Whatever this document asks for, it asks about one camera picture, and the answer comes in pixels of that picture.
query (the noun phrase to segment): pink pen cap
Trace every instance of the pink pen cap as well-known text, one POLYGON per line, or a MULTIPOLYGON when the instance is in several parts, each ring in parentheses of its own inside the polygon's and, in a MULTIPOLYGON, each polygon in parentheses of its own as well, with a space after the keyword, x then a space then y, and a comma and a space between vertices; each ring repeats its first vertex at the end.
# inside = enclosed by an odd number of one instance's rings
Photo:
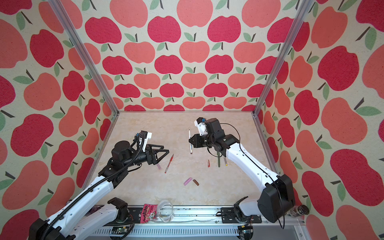
POLYGON ((188 183, 189 183, 191 180, 192 180, 192 178, 191 178, 191 177, 190 177, 190 178, 188 178, 188 180, 186 180, 186 181, 185 181, 185 183, 184 183, 184 186, 185 186, 185 185, 187 185, 187 184, 188 184, 188 183))

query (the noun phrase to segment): clear glass container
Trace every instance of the clear glass container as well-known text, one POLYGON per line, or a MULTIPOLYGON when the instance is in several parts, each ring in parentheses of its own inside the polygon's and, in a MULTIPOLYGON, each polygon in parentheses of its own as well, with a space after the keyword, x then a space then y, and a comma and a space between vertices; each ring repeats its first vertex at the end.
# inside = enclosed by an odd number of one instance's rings
POLYGON ((168 200, 163 200, 157 205, 157 216, 161 219, 163 222, 169 222, 173 219, 175 216, 173 205, 168 200))

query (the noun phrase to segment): white pen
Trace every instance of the white pen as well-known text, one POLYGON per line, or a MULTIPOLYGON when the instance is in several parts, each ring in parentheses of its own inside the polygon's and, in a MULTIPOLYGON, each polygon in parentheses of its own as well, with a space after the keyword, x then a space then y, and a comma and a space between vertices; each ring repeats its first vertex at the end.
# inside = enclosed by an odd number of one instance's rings
MULTIPOLYGON (((189 139, 190 138, 191 138, 191 130, 189 130, 189 139)), ((189 150, 190 150, 190 152, 192 154, 192 144, 191 143, 189 144, 189 150)))

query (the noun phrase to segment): pink apple print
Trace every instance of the pink apple print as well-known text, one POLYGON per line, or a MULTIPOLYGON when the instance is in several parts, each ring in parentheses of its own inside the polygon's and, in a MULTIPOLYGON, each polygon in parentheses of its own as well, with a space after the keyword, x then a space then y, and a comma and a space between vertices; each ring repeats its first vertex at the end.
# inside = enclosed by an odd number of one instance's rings
POLYGON ((118 74, 129 75, 132 73, 131 64, 128 62, 127 59, 125 59, 122 56, 106 57, 103 60, 103 68, 105 71, 113 75, 118 75, 118 74))
POLYGON ((119 43, 121 41, 119 27, 107 17, 88 19, 85 23, 85 32, 95 43, 119 43))

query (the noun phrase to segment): black cable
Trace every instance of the black cable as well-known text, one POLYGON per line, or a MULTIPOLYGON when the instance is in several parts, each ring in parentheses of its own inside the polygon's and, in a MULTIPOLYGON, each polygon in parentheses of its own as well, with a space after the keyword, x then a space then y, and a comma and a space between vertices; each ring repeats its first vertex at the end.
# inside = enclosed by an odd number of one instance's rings
POLYGON ((71 201, 71 203, 68 205, 68 207, 66 207, 59 215, 57 215, 53 220, 52 222, 48 225, 48 227, 44 230, 42 236, 41 236, 41 240, 45 240, 46 236, 48 235, 48 231, 50 228, 53 227, 53 225, 60 219, 62 218, 80 199, 82 199, 87 193, 91 192, 95 187, 97 187, 100 183, 102 182, 105 182, 109 179, 112 179, 113 177, 115 177, 116 175, 120 174, 121 172, 125 171, 132 163, 135 162, 136 158, 139 156, 139 153, 141 152, 143 146, 144 146, 144 136, 142 136, 142 141, 141 141, 141 145, 140 145, 140 149, 138 149, 138 151, 136 152, 136 155, 135 157, 129 161, 123 168, 121 168, 120 170, 118 170, 117 172, 115 172, 114 174, 108 176, 108 177, 105 177, 103 179, 101 179, 100 181, 98 181, 97 183, 95 183, 94 185, 92 185, 91 187, 89 187, 87 190, 85 190, 79 197, 75 198, 73 201, 71 201))
POLYGON ((141 168, 142 164, 140 163, 138 166, 139 166, 139 167, 137 167, 137 168, 135 168, 135 169, 132 169, 132 170, 128 170, 128 172, 133 172, 133 171, 135 171, 135 170, 137 170, 137 169, 141 168))
POLYGON ((215 155, 213 155, 213 154, 209 151, 209 147, 207 147, 207 150, 208 150, 209 154, 211 154, 211 155, 214 156, 214 157, 222 157, 222 156, 223 156, 223 154, 221 154, 221 156, 215 156, 215 155))
POLYGON ((121 236, 121 237, 119 238, 119 240, 122 240, 122 239, 125 238, 128 234, 130 234, 130 232, 133 230, 134 226, 135 226, 135 223, 132 223, 132 224, 129 226, 128 231, 127 231, 123 236, 121 236))
MULTIPOLYGON (((246 153, 243 151, 243 149, 241 148, 241 145, 240 145, 240 143, 241 143, 241 141, 240 141, 240 134, 239 134, 239 132, 237 131, 237 129, 236 129, 234 126, 232 126, 231 124, 229 124, 229 123, 220 123, 220 124, 230 125, 231 127, 233 127, 233 128, 236 130, 237 135, 239 135, 239 147, 240 147, 240 150, 243 152, 243 154, 244 154, 249 160, 251 160, 251 162, 253 162, 253 164, 255 164, 261 171, 263 171, 263 172, 265 173, 265 175, 267 175, 267 176, 272 180, 272 183, 275 185, 276 190, 277 190, 277 193, 279 194, 281 210, 283 210, 283 203, 282 203, 282 200, 281 200, 280 191, 279 191, 279 189, 278 189, 278 187, 277 187, 275 181, 271 178, 271 176, 269 176, 269 174, 267 174, 262 168, 260 168, 260 166, 257 165, 257 164, 256 164, 256 163, 255 163, 255 162, 254 162, 248 155, 246 155, 246 153)), ((284 229, 284 228, 285 228, 285 214, 284 214, 284 212, 283 212, 283 225, 281 225, 280 218, 279 218, 278 220, 279 220, 280 227, 281 227, 282 229, 284 229)))

